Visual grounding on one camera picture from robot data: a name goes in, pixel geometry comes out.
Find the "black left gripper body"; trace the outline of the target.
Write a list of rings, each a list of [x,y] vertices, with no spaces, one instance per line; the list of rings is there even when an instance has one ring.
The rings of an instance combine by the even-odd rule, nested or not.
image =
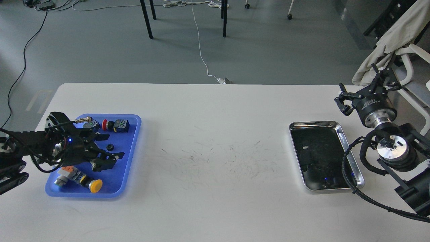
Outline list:
[[[78,128],[77,123],[91,121],[91,117],[71,120],[63,112],[51,112],[45,125],[45,163],[65,167],[94,161],[94,139],[98,133],[92,128]]]

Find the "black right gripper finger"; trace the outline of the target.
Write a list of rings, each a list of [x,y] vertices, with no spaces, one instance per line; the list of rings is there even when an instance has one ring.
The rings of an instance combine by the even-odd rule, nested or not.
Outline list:
[[[388,94],[391,91],[398,91],[402,89],[401,83],[392,68],[385,68],[379,70],[376,64],[372,64],[372,69],[376,75],[368,87],[370,94]]]
[[[339,83],[340,92],[335,98],[335,103],[345,116],[349,116],[363,99],[363,95],[357,92],[347,92],[344,84]]]

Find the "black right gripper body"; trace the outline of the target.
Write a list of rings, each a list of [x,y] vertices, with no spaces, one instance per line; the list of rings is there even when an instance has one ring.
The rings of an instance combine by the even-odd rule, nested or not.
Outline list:
[[[359,97],[353,101],[353,107],[365,127],[376,128],[396,119],[397,111],[384,87],[375,87],[372,91],[370,86],[366,86],[357,94]]]

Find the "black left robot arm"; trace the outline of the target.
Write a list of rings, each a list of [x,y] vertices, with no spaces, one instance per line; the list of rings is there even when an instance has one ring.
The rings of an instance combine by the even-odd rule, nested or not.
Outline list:
[[[110,153],[100,149],[97,141],[109,139],[109,134],[98,132],[100,128],[92,117],[70,120],[62,112],[51,112],[43,131],[8,131],[1,129],[1,194],[23,184],[28,173],[23,172],[30,156],[36,168],[43,173],[60,173],[58,186],[70,179],[91,193],[96,193],[102,181],[84,174],[76,165],[89,162],[94,172],[112,169],[124,153]]]

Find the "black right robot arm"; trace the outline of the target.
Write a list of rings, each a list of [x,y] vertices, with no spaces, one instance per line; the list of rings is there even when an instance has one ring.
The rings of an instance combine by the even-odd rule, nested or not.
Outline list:
[[[402,85],[392,69],[379,70],[376,64],[372,64],[372,68],[376,75],[368,86],[358,92],[347,92],[345,86],[339,84],[341,91],[334,99],[344,115],[349,116],[356,110],[361,123],[371,129],[366,136],[357,138],[346,149],[341,163],[343,177],[353,194],[365,201],[399,216],[428,223],[429,168],[410,180],[400,178],[396,172],[415,169],[420,164],[417,153],[429,158],[429,140],[409,123],[398,126],[393,122],[397,117],[397,110],[390,101],[388,92],[401,90]],[[399,184],[395,189],[396,193],[413,209],[413,213],[383,205],[351,182],[346,170],[346,158],[356,144],[361,144],[359,157],[364,167],[382,176],[389,174],[395,179]]]

